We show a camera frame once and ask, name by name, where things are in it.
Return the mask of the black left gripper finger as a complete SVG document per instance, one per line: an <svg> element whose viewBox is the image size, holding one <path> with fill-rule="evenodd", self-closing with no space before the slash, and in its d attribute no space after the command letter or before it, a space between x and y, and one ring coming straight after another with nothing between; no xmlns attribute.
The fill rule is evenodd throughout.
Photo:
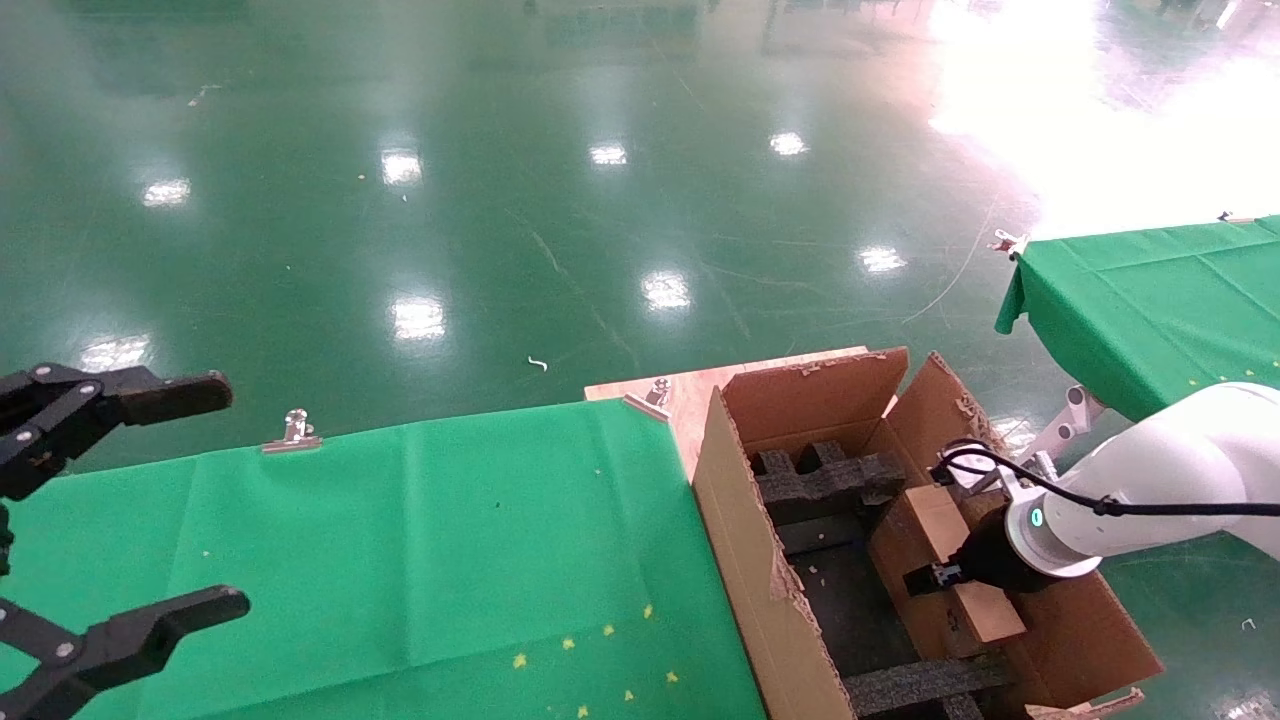
<svg viewBox="0 0 1280 720"><path fill-rule="evenodd" d="M1 715L72 719L99 694L163 671L187 635L232 623L250 609L242 591L209 587L119 612L76 634L4 600L3 644L37 666L3 692Z"/></svg>
<svg viewBox="0 0 1280 720"><path fill-rule="evenodd" d="M145 366L82 372L40 365L1 379L1 495L22 501L118 427L228 409L220 372L163 379Z"/></svg>

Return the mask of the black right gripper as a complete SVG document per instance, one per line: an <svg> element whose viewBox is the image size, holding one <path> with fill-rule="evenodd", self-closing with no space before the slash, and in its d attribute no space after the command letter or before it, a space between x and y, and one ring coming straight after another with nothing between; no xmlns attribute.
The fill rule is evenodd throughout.
<svg viewBox="0 0 1280 720"><path fill-rule="evenodd" d="M1009 537L1007 512L987 512L963 543L959 565L925 565L905 574L909 596L933 594L968 580L1006 592L1041 591L1041 573L1027 564Z"/></svg>

